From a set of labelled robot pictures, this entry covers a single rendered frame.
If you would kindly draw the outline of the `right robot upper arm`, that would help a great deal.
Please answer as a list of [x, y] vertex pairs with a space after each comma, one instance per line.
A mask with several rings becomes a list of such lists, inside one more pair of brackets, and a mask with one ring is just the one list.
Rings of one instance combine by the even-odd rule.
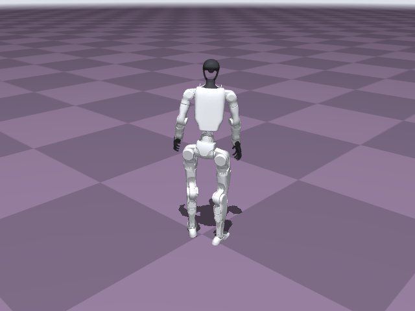
[[232, 90], [225, 89], [226, 100], [229, 102], [228, 107], [231, 117], [228, 119], [230, 126], [236, 126], [240, 124], [239, 119], [239, 107], [237, 103], [236, 94]]

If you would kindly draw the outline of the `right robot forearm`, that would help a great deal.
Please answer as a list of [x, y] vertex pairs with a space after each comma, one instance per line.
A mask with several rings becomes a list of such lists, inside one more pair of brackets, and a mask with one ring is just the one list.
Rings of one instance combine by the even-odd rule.
[[231, 142], [235, 146], [235, 142], [239, 141], [240, 143], [240, 130], [241, 130], [241, 122], [236, 126], [231, 126]]

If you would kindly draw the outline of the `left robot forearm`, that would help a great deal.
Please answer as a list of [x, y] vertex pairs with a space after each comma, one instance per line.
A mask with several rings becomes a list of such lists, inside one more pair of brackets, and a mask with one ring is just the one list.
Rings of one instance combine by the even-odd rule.
[[176, 129], [175, 130], [175, 139], [181, 139], [181, 141], [182, 141], [183, 136], [184, 136], [185, 126], [177, 124], [177, 120], [178, 120], [178, 116], [176, 118], [176, 125], [175, 125], [175, 129]]

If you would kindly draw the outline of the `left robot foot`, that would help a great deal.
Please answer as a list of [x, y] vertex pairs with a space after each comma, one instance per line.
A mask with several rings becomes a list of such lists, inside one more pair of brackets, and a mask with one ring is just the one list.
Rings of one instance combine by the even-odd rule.
[[188, 221], [187, 221], [187, 228], [188, 228], [188, 230], [189, 230], [189, 236], [191, 237], [191, 238], [194, 238], [194, 237], [196, 237], [197, 236], [197, 232], [196, 232], [196, 229], [197, 229], [197, 223], [196, 223], [196, 220], [195, 220], [195, 228], [193, 228], [193, 226], [191, 226], [191, 228], [189, 227], [189, 219], [188, 219]]

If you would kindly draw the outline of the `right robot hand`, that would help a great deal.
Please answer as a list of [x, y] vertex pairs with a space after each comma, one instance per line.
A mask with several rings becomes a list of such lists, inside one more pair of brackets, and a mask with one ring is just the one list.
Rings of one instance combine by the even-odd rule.
[[238, 160], [240, 160], [240, 158], [241, 158], [241, 147], [240, 147], [240, 145], [241, 145], [241, 143], [239, 143], [239, 141], [237, 141], [237, 142], [235, 142], [235, 146], [233, 145], [233, 148], [232, 149], [236, 149], [236, 151], [235, 151], [235, 153], [233, 154], [233, 156], [235, 155], [235, 154], [237, 154], [234, 158], [238, 161]]

